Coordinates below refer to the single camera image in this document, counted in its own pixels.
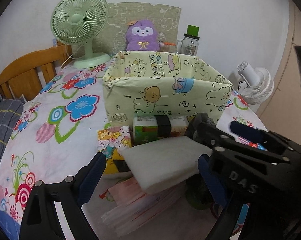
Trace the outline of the glass jar green lid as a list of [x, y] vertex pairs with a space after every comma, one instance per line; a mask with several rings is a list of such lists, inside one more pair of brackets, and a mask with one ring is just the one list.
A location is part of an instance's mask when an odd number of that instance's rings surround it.
[[188, 25], [183, 39], [177, 40], [176, 52], [179, 54], [196, 56], [199, 44], [199, 27]]

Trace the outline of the white floor fan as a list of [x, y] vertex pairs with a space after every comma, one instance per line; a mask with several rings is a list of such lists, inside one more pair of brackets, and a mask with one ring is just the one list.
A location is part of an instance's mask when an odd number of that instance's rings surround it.
[[237, 72], [247, 84], [241, 88], [241, 96], [249, 105], [259, 105], [266, 101], [274, 89], [274, 81], [266, 68], [253, 68], [247, 61], [237, 66]]

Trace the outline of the floral tablecloth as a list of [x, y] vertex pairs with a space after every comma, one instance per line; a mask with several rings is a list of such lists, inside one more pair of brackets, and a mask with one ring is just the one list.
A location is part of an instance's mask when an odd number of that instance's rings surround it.
[[[87, 165], [98, 149], [97, 132], [108, 128], [103, 80], [107, 65], [78, 70], [71, 65], [57, 74], [33, 100], [24, 104], [0, 163], [0, 211], [21, 224], [29, 191], [37, 180], [59, 183]], [[224, 108], [218, 128], [228, 133], [233, 120], [266, 130], [236, 92]], [[185, 197], [136, 231], [118, 238], [102, 223], [116, 206], [108, 188], [125, 178], [102, 177], [82, 209], [99, 239], [204, 239], [216, 219], [196, 211]]]

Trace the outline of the purple plush toy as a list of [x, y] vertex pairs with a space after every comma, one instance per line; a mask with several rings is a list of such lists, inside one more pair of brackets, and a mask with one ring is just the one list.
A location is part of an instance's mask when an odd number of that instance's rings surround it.
[[125, 35], [127, 50], [159, 51], [158, 32], [150, 20], [131, 24]]

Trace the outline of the grey plaid pillow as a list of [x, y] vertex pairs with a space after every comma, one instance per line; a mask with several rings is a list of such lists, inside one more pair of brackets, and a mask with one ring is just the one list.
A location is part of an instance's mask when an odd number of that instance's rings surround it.
[[22, 111], [23, 102], [20, 99], [4, 99], [0, 94], [0, 163]]

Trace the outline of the pink striped clear package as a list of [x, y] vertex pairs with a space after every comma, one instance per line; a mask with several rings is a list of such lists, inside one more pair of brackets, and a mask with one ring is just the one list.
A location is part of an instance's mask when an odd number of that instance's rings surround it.
[[125, 236], [173, 205], [184, 191], [185, 184], [179, 183], [164, 191], [147, 194], [131, 177], [108, 189], [117, 206], [102, 215], [102, 223], [114, 229], [119, 237]]

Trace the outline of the green desk fan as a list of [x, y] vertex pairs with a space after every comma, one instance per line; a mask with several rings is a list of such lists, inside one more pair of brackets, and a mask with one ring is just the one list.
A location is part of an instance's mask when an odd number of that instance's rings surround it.
[[84, 47], [84, 56], [76, 59], [74, 68], [86, 69], [105, 64], [107, 53], [94, 53], [93, 39], [103, 30], [108, 19], [106, 0], [61, 0], [51, 16], [51, 31], [66, 45]]

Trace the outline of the white foam sponge block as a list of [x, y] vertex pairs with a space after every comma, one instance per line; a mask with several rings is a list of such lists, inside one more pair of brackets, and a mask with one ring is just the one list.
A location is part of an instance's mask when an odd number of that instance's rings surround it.
[[212, 150], [182, 136], [160, 139], [122, 151], [142, 190], [156, 194], [198, 173], [198, 159]]

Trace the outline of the blue bed sheet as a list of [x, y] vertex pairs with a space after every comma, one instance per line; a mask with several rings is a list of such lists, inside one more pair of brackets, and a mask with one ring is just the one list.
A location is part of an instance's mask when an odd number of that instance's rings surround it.
[[18, 240], [20, 224], [4, 211], [0, 211], [0, 239]]

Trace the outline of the green tissue pack black band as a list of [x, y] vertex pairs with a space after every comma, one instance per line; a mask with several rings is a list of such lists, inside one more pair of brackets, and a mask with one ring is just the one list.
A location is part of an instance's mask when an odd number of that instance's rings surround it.
[[164, 138], [183, 136], [189, 122], [185, 116], [136, 116], [133, 120], [133, 137], [135, 145]]

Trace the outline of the cotton swab jar orange lid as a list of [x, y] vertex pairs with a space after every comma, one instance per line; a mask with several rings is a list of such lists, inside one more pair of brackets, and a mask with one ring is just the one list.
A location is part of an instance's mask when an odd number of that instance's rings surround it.
[[168, 52], [176, 47], [175, 43], [159, 41], [159, 51]]

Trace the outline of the yellow cartoon tissue pack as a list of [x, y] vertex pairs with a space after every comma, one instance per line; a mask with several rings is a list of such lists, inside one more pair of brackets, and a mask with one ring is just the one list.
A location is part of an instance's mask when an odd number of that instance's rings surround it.
[[98, 131], [98, 151], [106, 157], [104, 175], [123, 178], [131, 175], [122, 152], [132, 147], [129, 126], [111, 127]]

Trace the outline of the black soft cloth bundle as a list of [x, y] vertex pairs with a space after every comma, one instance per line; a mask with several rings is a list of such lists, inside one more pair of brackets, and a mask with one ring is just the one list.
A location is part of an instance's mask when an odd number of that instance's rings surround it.
[[[186, 136], [196, 142], [204, 142], [203, 136], [198, 131], [206, 128], [207, 125], [215, 126], [215, 123], [206, 113], [197, 114], [190, 121], [186, 130]], [[214, 204], [211, 193], [199, 173], [186, 180], [185, 198], [190, 206], [196, 210], [205, 210]]]

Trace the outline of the cream cartoon fabric storage box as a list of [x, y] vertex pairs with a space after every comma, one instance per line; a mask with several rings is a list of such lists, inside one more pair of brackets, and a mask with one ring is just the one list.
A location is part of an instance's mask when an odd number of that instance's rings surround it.
[[233, 84], [196, 56], [162, 51], [120, 51], [103, 77], [111, 126], [132, 126], [136, 116], [206, 113], [218, 122]]

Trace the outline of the cartoon printed cardboard sheet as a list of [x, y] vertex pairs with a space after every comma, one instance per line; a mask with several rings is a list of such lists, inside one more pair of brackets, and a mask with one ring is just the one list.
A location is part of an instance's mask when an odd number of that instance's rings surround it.
[[104, 29], [93, 39], [94, 52], [115, 55], [127, 47], [125, 38], [129, 24], [149, 20], [158, 32], [158, 40], [174, 43], [178, 36], [182, 9], [171, 5], [122, 2], [108, 4], [108, 19]]

